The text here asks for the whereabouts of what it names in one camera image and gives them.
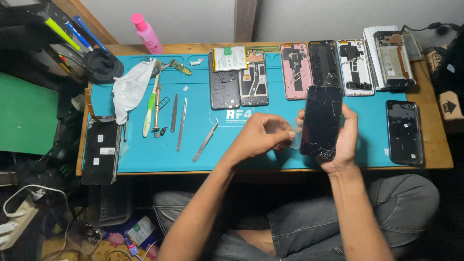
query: person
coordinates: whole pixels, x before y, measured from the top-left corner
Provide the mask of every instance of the person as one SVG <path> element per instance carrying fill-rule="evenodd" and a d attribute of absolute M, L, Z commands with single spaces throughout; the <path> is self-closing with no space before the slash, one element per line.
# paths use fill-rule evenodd
<path fill-rule="evenodd" d="M 333 197 L 287 203 L 267 214 L 269 229 L 229 229 L 219 236 L 219 244 L 208 243 L 236 166 L 271 149 L 284 150 L 296 136 L 282 117 L 254 113 L 195 194 L 166 191 L 154 195 L 155 213 L 166 235 L 157 260 L 398 258 L 437 210 L 438 191 L 418 175 L 379 179 L 366 188 L 354 160 L 357 115 L 345 104 L 342 113 L 346 120 L 335 158 L 318 159 L 329 176 Z M 303 118 L 304 110 L 300 110 L 299 126 Z"/>

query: toothbrush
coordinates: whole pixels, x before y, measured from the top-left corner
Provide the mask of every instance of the toothbrush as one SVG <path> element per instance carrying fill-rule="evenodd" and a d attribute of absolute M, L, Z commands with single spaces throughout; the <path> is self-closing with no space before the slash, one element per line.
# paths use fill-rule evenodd
<path fill-rule="evenodd" d="M 143 124 L 143 137 L 144 138 L 148 135 L 148 131 L 150 130 L 151 114 L 155 106 L 156 88 L 158 86 L 158 80 L 159 80 L 160 73 L 161 73 L 161 62 L 159 60 L 156 60 L 155 68 L 153 71 L 158 72 L 158 73 L 155 75 L 155 85 L 153 87 L 153 91 L 151 92 L 150 100 L 148 101 L 147 116 L 145 117 L 145 122 Z"/>

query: phone display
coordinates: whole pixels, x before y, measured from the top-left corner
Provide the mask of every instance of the phone display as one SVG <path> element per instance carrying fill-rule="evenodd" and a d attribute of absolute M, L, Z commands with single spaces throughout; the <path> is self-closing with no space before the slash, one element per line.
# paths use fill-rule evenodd
<path fill-rule="evenodd" d="M 342 103 L 343 89 L 314 85 L 308 88 L 300 154 L 334 159 Z"/>
<path fill-rule="evenodd" d="M 246 50 L 247 70 L 238 73 L 242 106 L 269 104 L 265 55 L 262 49 Z"/>
<path fill-rule="evenodd" d="M 335 41 L 309 42 L 309 56 L 315 85 L 343 89 L 340 61 Z"/>
<path fill-rule="evenodd" d="M 388 146 L 390 159 L 396 164 L 424 163 L 419 111 L 414 102 L 388 100 Z"/>
<path fill-rule="evenodd" d="M 311 64 L 306 43 L 280 45 L 285 97 L 287 100 L 302 100 L 308 87 L 313 85 Z"/>
<path fill-rule="evenodd" d="M 374 94 L 364 40 L 337 41 L 342 82 L 346 96 Z"/>
<path fill-rule="evenodd" d="M 237 109 L 240 107 L 238 90 L 238 72 L 214 72 L 213 55 L 208 55 L 209 85 L 211 95 L 211 109 Z"/>
<path fill-rule="evenodd" d="M 412 86 L 415 81 L 401 32 L 375 32 L 374 39 L 386 87 L 382 90 L 402 90 Z"/>

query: gray pants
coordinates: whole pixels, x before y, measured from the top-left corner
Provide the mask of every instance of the gray pants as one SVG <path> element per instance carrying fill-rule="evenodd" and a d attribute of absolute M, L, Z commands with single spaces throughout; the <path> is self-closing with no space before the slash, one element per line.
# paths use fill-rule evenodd
<path fill-rule="evenodd" d="M 395 255 L 399 257 L 414 241 L 438 208 L 436 187 L 424 177 L 401 175 L 378 179 L 367 186 L 375 216 Z M 154 209 L 166 234 L 193 197 L 188 192 L 161 192 Z M 221 234 L 211 260 L 345 260 L 332 197 L 291 202 L 267 214 L 277 256 L 248 244 L 234 230 Z"/>

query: pink phone frame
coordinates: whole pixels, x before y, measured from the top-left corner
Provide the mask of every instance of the pink phone frame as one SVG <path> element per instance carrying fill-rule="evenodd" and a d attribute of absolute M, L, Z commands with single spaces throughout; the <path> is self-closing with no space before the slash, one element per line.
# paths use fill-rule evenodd
<path fill-rule="evenodd" d="M 300 73 L 297 73 L 292 77 L 293 70 L 290 67 L 290 61 L 284 60 L 283 56 L 283 49 L 290 48 L 287 45 L 299 45 L 300 49 L 303 49 L 304 53 L 306 54 L 306 58 L 301 60 L 301 69 Z M 285 98 L 287 100 L 302 100 L 305 99 L 305 95 L 308 91 L 308 88 L 313 85 L 313 72 L 311 69 L 311 63 L 309 62 L 309 52 L 308 52 L 308 44 L 307 43 L 287 43 L 280 45 L 280 55 L 282 61 L 282 73 L 284 75 L 284 89 L 285 89 Z M 295 91 L 293 88 L 294 78 L 298 77 L 301 78 L 301 82 L 303 85 L 302 91 Z"/>

